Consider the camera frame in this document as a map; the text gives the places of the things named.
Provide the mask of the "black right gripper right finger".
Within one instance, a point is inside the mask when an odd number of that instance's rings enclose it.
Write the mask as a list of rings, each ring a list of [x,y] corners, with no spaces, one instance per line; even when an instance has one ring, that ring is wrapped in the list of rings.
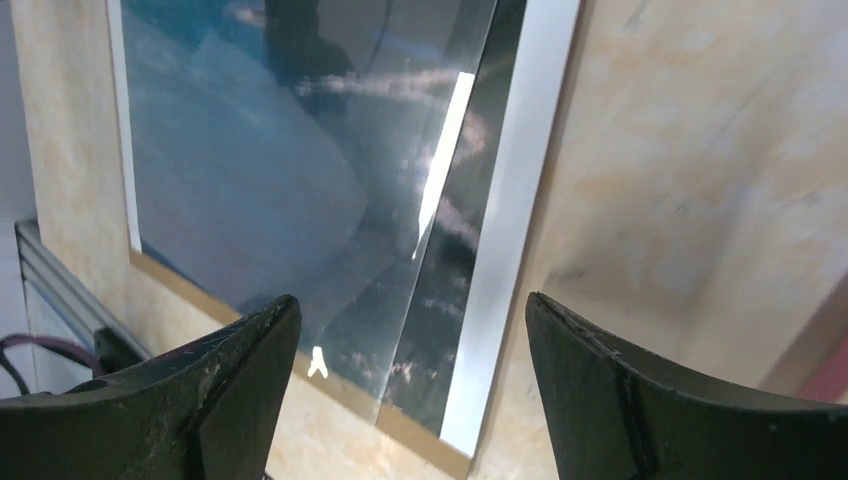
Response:
[[[562,479],[843,479],[847,409],[724,381],[528,297]]]

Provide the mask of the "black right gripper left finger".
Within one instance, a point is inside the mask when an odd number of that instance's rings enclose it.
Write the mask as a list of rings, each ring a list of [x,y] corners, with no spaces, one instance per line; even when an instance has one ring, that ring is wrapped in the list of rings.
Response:
[[[1,403],[5,479],[260,479],[300,335],[283,295],[62,394]]]

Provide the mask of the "pink wooden picture frame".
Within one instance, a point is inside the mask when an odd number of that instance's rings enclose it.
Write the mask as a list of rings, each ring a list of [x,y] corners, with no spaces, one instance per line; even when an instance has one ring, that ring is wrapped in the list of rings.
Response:
[[[847,390],[847,276],[820,303],[759,388],[835,403]]]

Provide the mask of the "seascape photo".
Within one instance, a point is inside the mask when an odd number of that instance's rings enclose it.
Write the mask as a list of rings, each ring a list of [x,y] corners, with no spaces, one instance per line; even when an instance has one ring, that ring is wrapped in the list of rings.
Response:
[[[110,1],[130,261],[456,478],[477,454],[577,1]]]

